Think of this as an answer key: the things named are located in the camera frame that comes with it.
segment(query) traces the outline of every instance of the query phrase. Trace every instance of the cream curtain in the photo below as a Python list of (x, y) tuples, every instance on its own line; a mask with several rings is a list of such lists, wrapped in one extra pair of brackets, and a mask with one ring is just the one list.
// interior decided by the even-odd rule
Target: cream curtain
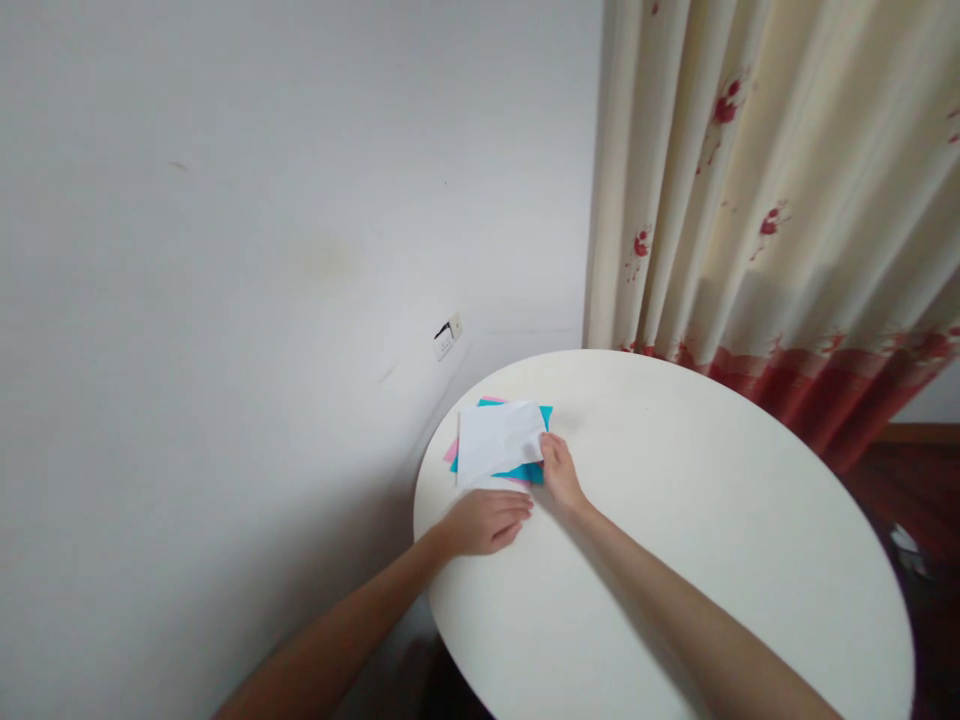
[(960, 339), (960, 2), (614, 12), (588, 345), (716, 377), (849, 464)]

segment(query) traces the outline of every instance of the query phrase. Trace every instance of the white round table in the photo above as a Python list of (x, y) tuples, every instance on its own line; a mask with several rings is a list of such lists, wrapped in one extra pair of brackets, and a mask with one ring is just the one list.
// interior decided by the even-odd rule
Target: white round table
[[(457, 495), (443, 455), (483, 395), (553, 405), (584, 491), (776, 651), (848, 720), (909, 717), (913, 645), (896, 578), (837, 478), (756, 405), (660, 360), (571, 350), (503, 368), (440, 423), (417, 480), (420, 537)], [(499, 720), (697, 717), (561, 525), (434, 581), (444, 642)]]

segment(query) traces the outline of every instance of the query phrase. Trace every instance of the left hand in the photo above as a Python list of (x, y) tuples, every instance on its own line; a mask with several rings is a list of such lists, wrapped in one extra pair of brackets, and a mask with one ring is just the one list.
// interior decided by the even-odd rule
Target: left hand
[(533, 498), (509, 490), (473, 490), (434, 529), (452, 555), (492, 555), (512, 543)]

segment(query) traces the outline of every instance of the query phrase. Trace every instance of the wall socket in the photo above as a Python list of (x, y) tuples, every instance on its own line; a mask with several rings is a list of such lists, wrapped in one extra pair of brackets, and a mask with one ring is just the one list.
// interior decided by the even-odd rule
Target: wall socket
[(460, 313), (456, 312), (443, 324), (440, 332), (433, 336), (433, 354), (437, 356), (437, 361), (443, 360), (461, 335), (463, 325), (460, 324)]

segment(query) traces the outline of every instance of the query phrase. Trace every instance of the wooden floor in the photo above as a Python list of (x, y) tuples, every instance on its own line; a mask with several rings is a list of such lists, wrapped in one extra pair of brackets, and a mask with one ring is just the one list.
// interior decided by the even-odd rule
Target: wooden floor
[[(897, 571), (917, 651), (914, 720), (960, 718), (960, 445), (878, 443), (841, 478)], [(917, 541), (932, 579), (899, 562), (890, 532)]]

